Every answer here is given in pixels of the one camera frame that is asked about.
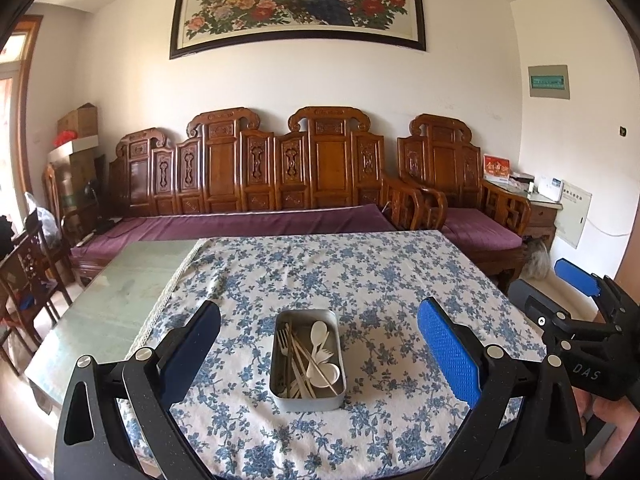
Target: wooden sofa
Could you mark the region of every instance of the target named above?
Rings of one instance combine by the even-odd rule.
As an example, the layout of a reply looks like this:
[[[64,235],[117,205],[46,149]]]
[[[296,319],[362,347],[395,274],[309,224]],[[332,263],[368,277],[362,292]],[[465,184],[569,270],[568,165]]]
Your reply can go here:
[[[77,275],[92,278],[100,272],[113,250],[92,254],[91,247],[116,238],[128,243],[420,226],[421,193],[384,173],[384,138],[370,133],[369,118],[360,110],[301,108],[282,136],[259,127],[253,111],[231,108],[197,115],[188,124],[188,138],[175,145],[157,128],[124,136],[110,163],[105,215],[126,220],[74,247],[95,228],[97,205],[62,219]],[[318,208],[336,209],[318,213]],[[309,211],[293,213],[299,210]],[[163,238],[169,229],[178,230],[179,238]]]
[[[462,121],[422,114],[410,123],[410,133],[398,139],[398,168],[434,213],[424,216],[423,225],[440,229],[506,290],[525,261],[529,201],[482,178],[480,148]]]

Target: cutlery box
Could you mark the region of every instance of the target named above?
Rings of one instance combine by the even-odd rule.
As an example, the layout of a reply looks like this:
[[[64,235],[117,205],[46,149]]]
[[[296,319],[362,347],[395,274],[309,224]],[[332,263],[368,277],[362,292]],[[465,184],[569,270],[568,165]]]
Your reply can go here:
[[[293,332],[296,333],[300,344],[311,354],[313,348],[311,344],[311,326],[316,321],[322,321],[326,324],[329,336],[326,340],[324,348],[334,355],[327,361],[337,365],[340,369],[340,377],[334,384],[335,391],[338,395],[334,395],[331,388],[314,388],[317,399],[287,399],[285,370],[287,359],[280,352],[276,332],[285,328],[285,323],[289,323]],[[305,365],[304,374],[306,372],[307,360],[300,352],[300,357]],[[296,359],[295,353],[291,356],[292,360]],[[293,371],[290,371],[290,380],[295,380]],[[284,397],[280,397],[278,393],[285,391]],[[271,370],[269,376],[269,391],[273,397],[276,406],[283,412],[329,412],[337,410],[344,402],[346,393],[346,377],[344,374],[344,363],[342,362],[342,351],[340,349],[340,333],[338,330],[338,320],[331,310],[323,308],[314,308],[308,310],[283,310],[276,317],[275,332],[273,334],[273,351],[271,353]]]

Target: black picture frame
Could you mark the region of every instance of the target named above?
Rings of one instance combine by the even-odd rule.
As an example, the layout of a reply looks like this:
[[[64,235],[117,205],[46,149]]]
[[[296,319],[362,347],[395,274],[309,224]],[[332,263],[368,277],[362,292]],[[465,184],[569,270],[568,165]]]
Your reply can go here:
[[[269,41],[269,40],[291,40],[291,39],[308,39],[308,38],[323,38],[329,40],[355,40],[355,41],[369,41],[373,43],[385,43],[395,46],[404,46],[406,48],[412,48],[415,50],[421,50],[426,52],[427,40],[424,25],[424,7],[422,0],[414,0],[415,3],[415,18],[417,22],[417,41],[407,40],[405,38],[395,38],[393,36],[387,36],[385,34],[375,34],[373,32],[359,32],[351,30],[268,30],[261,31],[259,28],[255,29],[255,32],[251,34],[243,34],[235,37],[226,37],[213,39],[210,41],[204,41],[203,43],[178,48],[178,35],[181,31],[180,15],[182,13],[182,1],[175,0],[174,17],[171,28],[171,43],[169,49],[169,59],[177,59],[178,57],[187,56],[189,54],[196,54],[212,48],[218,48],[221,46],[229,46],[233,44],[241,43],[253,43],[255,41]]]

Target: peacock painting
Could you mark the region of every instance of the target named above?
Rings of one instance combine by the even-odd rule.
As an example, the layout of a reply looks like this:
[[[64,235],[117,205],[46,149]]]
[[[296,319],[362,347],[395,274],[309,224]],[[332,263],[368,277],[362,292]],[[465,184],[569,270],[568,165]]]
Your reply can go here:
[[[420,0],[177,0],[172,57],[202,50],[203,43],[217,46],[216,40],[263,39],[251,37],[258,32],[271,32],[269,38],[349,39],[365,39],[358,35],[367,33],[381,38],[375,41],[424,50]]]

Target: blue floral tablecloth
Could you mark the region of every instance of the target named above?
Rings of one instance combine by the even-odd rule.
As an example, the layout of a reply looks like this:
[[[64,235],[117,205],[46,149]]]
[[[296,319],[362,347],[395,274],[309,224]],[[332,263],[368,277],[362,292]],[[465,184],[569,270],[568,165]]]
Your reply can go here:
[[[213,238],[191,258],[135,345],[156,346],[205,299],[220,306],[220,335],[171,413],[224,478],[379,478],[437,460],[468,408],[418,332],[427,296],[484,344],[518,358],[545,354],[524,316],[439,232]],[[289,308],[337,314],[341,409],[283,413],[271,399],[274,321]],[[130,411],[126,424],[136,452],[149,456]]]

